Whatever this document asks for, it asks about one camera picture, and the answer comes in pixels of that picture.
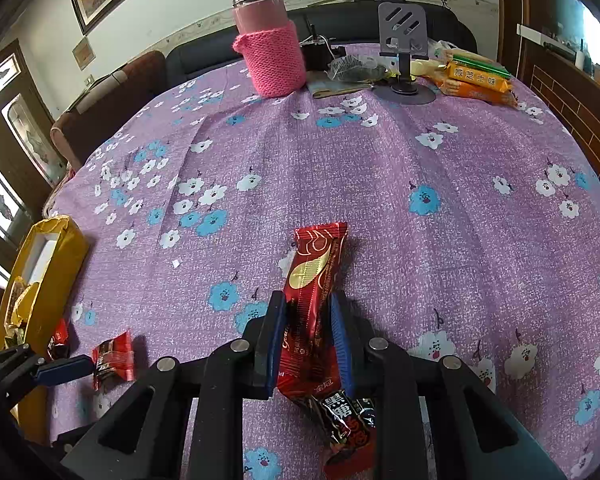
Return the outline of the red black candy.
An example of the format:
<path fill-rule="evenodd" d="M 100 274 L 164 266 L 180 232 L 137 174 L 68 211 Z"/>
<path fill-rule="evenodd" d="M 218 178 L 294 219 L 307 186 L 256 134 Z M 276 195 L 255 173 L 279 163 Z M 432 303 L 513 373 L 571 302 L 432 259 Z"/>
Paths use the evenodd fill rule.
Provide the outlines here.
<path fill-rule="evenodd" d="M 64 318 L 60 318 L 47 344 L 47 353 L 53 361 L 68 359 L 71 353 L 70 333 Z"/>
<path fill-rule="evenodd" d="M 94 361 L 94 390 L 99 390 L 111 377 L 131 382 L 135 378 L 132 334 L 125 330 L 114 338 L 102 341 L 91 350 L 91 359 Z"/>

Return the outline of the yellow snack pouch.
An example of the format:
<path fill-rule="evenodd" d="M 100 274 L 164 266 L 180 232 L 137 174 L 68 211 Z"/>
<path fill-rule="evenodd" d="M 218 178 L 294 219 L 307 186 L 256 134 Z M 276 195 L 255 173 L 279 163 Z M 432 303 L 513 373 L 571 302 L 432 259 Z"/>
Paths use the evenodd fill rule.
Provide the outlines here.
<path fill-rule="evenodd" d="M 27 285 L 20 293 L 20 296 L 15 299 L 10 318 L 11 324 L 15 327 L 22 328 L 28 323 L 38 288 L 39 283 L 33 282 L 32 284 Z"/>

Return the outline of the long red chocolate bar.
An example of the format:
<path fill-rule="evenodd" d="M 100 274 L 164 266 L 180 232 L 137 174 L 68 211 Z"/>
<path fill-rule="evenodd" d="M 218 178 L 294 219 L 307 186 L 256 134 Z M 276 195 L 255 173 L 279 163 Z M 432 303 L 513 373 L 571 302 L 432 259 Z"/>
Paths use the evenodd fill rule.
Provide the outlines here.
<path fill-rule="evenodd" d="M 329 298 L 346 236 L 344 222 L 296 229 L 297 250 L 283 288 L 286 328 L 277 388 L 323 433 L 328 479 L 353 477 L 375 463 L 375 405 L 345 393 L 331 336 Z"/>

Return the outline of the yellow rimmed white tray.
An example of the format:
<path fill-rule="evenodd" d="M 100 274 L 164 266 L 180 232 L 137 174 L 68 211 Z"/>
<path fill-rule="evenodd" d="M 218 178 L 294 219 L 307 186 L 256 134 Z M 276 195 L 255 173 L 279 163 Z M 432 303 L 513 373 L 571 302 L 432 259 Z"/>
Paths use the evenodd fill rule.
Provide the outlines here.
<path fill-rule="evenodd" d="M 89 250 L 85 235 L 66 216 L 30 228 L 12 266 L 0 303 L 0 394 L 24 437 L 49 442 L 47 388 L 36 373 L 70 299 Z"/>

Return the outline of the wooden glass door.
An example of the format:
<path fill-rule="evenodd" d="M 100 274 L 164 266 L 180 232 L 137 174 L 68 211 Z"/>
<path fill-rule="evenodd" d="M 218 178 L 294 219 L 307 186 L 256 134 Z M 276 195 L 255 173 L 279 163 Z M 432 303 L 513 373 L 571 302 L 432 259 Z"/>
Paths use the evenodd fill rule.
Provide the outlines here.
<path fill-rule="evenodd" d="M 0 267 L 9 273 L 30 227 L 65 174 L 53 146 L 53 118 L 20 44 L 0 50 Z"/>

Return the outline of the wooden tv cabinet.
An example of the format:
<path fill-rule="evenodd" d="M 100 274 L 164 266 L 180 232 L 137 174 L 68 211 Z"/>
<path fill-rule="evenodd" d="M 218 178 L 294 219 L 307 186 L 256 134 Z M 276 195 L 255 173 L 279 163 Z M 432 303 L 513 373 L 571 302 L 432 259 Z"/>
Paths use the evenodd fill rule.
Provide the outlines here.
<path fill-rule="evenodd" d="M 519 24 L 518 75 L 574 137 L 600 180 L 600 84 L 564 55 L 566 48 Z"/>

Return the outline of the orange biscuit boxes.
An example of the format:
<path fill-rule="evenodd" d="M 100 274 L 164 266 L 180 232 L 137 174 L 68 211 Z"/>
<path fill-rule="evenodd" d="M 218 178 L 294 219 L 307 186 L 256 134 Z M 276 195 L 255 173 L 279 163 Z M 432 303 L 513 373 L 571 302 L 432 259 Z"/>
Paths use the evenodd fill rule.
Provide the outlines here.
<path fill-rule="evenodd" d="M 513 76 L 504 66 L 463 49 L 442 49 L 436 58 L 411 62 L 418 77 L 445 96 L 517 107 Z"/>

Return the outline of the pink knitted thermos bottle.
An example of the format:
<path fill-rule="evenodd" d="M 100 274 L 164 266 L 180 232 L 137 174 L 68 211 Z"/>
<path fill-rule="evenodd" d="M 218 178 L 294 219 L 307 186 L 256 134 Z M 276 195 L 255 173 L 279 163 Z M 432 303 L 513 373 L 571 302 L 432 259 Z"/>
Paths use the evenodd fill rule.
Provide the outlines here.
<path fill-rule="evenodd" d="M 247 64 L 263 98 L 280 98 L 300 89 L 306 70 L 297 29 L 283 0 L 233 0 L 238 31 L 233 49 Z"/>

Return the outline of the clear plastic bag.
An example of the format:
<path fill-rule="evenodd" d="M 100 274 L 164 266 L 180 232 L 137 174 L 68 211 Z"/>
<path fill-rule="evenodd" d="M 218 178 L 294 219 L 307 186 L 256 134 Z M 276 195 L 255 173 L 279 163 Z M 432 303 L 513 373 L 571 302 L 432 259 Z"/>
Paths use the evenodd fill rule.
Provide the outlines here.
<path fill-rule="evenodd" d="M 391 75 L 378 56 L 347 54 L 328 65 L 327 77 L 343 84 L 373 84 Z"/>

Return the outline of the grey phone stand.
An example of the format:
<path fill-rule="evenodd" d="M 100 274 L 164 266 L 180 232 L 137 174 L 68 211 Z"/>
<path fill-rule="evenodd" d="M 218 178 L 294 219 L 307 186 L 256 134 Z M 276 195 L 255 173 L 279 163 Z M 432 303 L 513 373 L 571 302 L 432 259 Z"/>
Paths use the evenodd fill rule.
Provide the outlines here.
<path fill-rule="evenodd" d="M 426 105 L 435 93 L 411 73 L 411 59 L 428 58 L 426 12 L 419 4 L 381 2 L 378 6 L 380 56 L 397 59 L 399 75 L 373 88 L 379 99 L 401 105 Z"/>

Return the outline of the black leather sofa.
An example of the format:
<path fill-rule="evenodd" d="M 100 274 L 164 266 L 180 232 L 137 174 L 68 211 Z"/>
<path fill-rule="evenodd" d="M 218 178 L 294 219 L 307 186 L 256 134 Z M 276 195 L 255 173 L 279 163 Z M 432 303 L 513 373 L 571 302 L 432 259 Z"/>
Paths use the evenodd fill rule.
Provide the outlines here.
<path fill-rule="evenodd" d="M 308 6 L 291 11 L 289 18 L 301 40 L 311 36 L 311 32 L 317 32 L 335 44 L 376 44 L 379 41 L 379 3 L 379 0 L 354 0 Z M 449 41 L 471 52 L 478 50 L 474 34 L 453 11 L 430 3 L 425 3 L 422 9 L 426 12 L 430 39 Z M 237 35 L 237 28 L 230 26 L 173 49 L 165 61 L 169 86 L 175 87 L 236 61 L 240 58 L 233 49 Z"/>

